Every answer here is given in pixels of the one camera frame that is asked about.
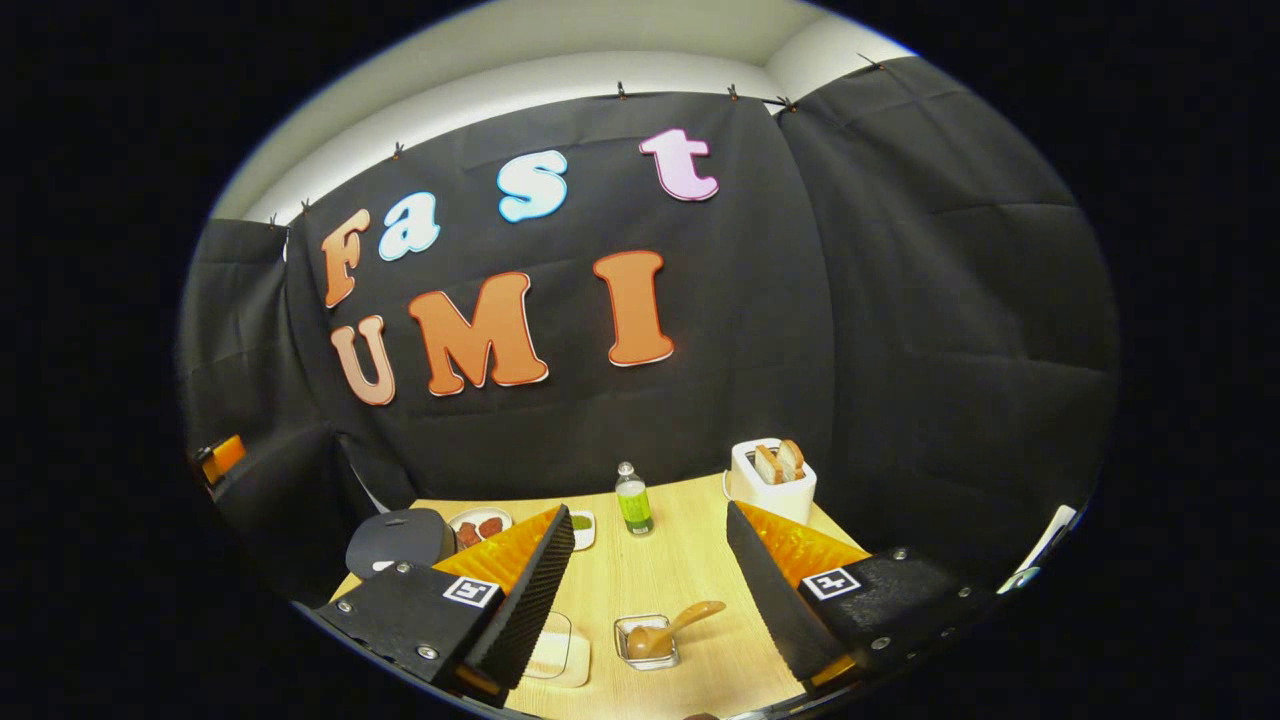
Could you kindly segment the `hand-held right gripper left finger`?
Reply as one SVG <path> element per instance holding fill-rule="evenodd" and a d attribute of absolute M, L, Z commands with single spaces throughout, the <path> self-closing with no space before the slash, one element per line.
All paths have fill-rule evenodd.
<path fill-rule="evenodd" d="M 433 565 L 397 560 L 312 619 L 417 682 L 502 707 L 521 682 L 573 544 L 561 503 Z"/>

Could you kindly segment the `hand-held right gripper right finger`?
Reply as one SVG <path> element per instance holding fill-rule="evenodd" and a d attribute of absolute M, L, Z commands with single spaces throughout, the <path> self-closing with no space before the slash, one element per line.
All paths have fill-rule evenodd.
<path fill-rule="evenodd" d="M 776 648 L 813 689 L 896 673 L 995 605 L 915 550 L 869 553 L 741 501 L 727 506 L 727 542 Z"/>

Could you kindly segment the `clear rice container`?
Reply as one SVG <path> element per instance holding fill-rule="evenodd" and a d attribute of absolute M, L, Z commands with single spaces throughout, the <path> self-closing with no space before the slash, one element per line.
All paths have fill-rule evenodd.
<path fill-rule="evenodd" d="M 568 616 L 550 611 L 524 670 L 524 679 L 579 688 L 590 678 L 591 643 Z"/>

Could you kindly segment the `wooden spoon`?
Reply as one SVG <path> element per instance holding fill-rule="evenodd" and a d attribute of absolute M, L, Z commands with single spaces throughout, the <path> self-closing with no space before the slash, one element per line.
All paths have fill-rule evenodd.
<path fill-rule="evenodd" d="M 643 661 L 672 655 L 677 632 L 723 610 L 726 610 L 726 602 L 708 600 L 690 605 L 664 626 L 635 626 L 626 639 L 627 660 Z"/>

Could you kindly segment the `metal wire chopstick holder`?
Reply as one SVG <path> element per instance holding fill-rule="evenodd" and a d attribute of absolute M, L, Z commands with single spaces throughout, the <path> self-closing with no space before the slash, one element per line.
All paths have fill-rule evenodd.
<path fill-rule="evenodd" d="M 626 662 L 631 669 L 637 671 L 653 671 L 662 670 L 667 667 L 675 667 L 680 664 L 680 652 L 675 639 L 669 639 L 667 643 L 668 652 L 666 655 L 657 655 L 653 657 L 639 659 L 634 657 L 628 650 L 628 639 L 635 629 L 637 628 L 652 628 L 655 630 L 664 629 L 669 625 L 669 619 L 662 614 L 639 614 L 631 616 L 622 616 L 614 620 L 614 650 L 618 657 Z"/>

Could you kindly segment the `black rice cooker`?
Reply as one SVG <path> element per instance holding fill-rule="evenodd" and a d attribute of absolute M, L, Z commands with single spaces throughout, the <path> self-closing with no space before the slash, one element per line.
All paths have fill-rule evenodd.
<path fill-rule="evenodd" d="M 403 509 L 365 520 L 347 546 L 346 566 L 369 579 L 398 562 L 431 566 L 458 551 L 453 528 L 438 511 Z"/>

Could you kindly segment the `round plate with red meat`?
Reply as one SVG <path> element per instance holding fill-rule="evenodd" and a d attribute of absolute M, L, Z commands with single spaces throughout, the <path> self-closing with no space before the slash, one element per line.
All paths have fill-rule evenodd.
<path fill-rule="evenodd" d="M 448 524 L 454 532 L 457 550 L 462 551 L 509 529 L 515 523 L 506 510 L 483 506 L 456 514 Z"/>

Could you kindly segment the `white toaster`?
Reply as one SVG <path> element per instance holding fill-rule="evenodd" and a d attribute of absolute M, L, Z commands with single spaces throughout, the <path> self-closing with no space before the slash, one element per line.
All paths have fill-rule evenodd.
<path fill-rule="evenodd" d="M 817 473 L 805 461 L 806 477 L 800 480 L 765 486 L 755 473 L 753 457 L 758 445 L 777 448 L 782 439 L 767 437 L 744 441 L 730 450 L 730 469 L 722 478 L 724 497 L 742 501 L 800 524 L 809 521 Z"/>

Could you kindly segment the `green drink bottle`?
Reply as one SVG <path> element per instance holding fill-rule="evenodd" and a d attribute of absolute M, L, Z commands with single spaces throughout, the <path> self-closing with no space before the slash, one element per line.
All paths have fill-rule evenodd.
<path fill-rule="evenodd" d="M 650 534 L 654 529 L 654 520 L 646 493 L 646 483 L 628 461 L 622 461 L 617 466 L 614 493 L 628 532 L 634 536 Z"/>

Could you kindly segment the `white board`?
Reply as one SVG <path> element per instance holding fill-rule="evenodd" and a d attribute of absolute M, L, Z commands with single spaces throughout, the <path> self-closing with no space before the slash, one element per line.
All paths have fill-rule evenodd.
<path fill-rule="evenodd" d="M 1060 541 L 1068 536 L 1076 525 L 1079 511 L 1068 505 L 1060 505 L 1044 532 L 1028 552 L 1023 562 L 996 591 L 997 594 L 1006 594 L 1029 584 L 1041 571 L 1046 559 L 1051 555 Z"/>

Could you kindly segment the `black backdrop cloth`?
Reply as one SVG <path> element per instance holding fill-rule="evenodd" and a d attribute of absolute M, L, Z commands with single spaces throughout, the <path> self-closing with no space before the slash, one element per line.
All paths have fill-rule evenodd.
<path fill-rule="evenodd" d="M 918 56 L 795 111 L 582 97 L 384 159 L 288 225 L 212 219 L 180 306 L 191 448 L 282 592 L 421 498 L 713 474 L 794 439 L 873 550 L 997 587 L 1092 492 L 1117 314 L 1084 211 Z"/>

